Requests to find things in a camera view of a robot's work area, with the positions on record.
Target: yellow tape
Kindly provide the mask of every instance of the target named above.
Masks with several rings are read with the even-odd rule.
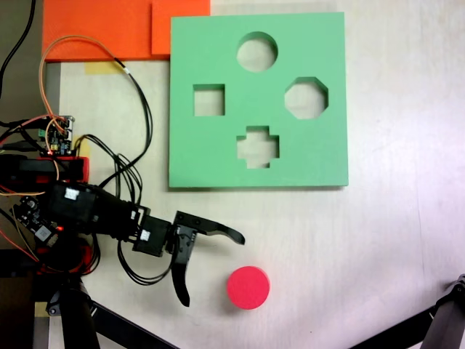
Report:
[[[110,75],[124,74],[123,69],[117,62],[85,62],[84,72],[86,75]]]
[[[73,135],[73,149],[76,148],[76,141],[80,136]],[[90,145],[88,140],[83,140],[81,142],[81,149],[79,151],[79,156],[85,158],[90,158]]]

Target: sticker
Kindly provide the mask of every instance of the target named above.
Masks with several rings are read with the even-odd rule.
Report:
[[[148,241],[148,238],[150,238],[150,231],[143,230],[140,234],[140,239],[142,241]]]
[[[70,200],[76,200],[79,195],[79,190],[66,188],[65,197],[69,198]]]
[[[45,228],[43,225],[36,231],[37,238],[42,242],[47,240],[51,234],[52,232]]]

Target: orange mat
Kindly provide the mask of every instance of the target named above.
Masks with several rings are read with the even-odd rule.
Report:
[[[61,36],[80,34],[100,40],[121,60],[169,59],[171,17],[209,13],[209,0],[44,0],[42,51]],[[82,41],[58,44],[46,59],[99,60],[110,58]]]
[[[209,16],[210,0],[153,0],[152,55],[168,60],[171,47],[171,17]]]

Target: robotic arm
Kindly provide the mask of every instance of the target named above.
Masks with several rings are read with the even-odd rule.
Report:
[[[36,235],[38,246],[53,247],[60,236],[78,233],[105,234],[117,239],[121,264],[138,284],[156,284],[171,269],[174,289],[186,307],[190,304],[190,296],[185,276],[197,234],[223,235],[241,245],[246,242],[241,233],[217,222],[178,212],[174,222],[170,223],[150,216],[146,207],[120,200],[97,186],[83,183],[56,182],[43,196],[23,198],[15,211],[18,220]],[[133,243],[133,251],[155,257],[162,257],[163,251],[167,251],[172,255],[169,269],[150,281],[137,278],[125,268],[122,241]]]

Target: black metal leg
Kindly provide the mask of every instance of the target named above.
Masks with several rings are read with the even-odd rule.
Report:
[[[64,290],[60,297],[60,312],[66,349],[100,349],[84,294],[73,289]]]
[[[435,311],[430,307],[351,349],[409,349],[425,338]]]
[[[459,349],[464,330],[463,306],[450,300],[437,309],[421,349]]]
[[[179,349],[146,329],[94,302],[95,330],[126,349]]]

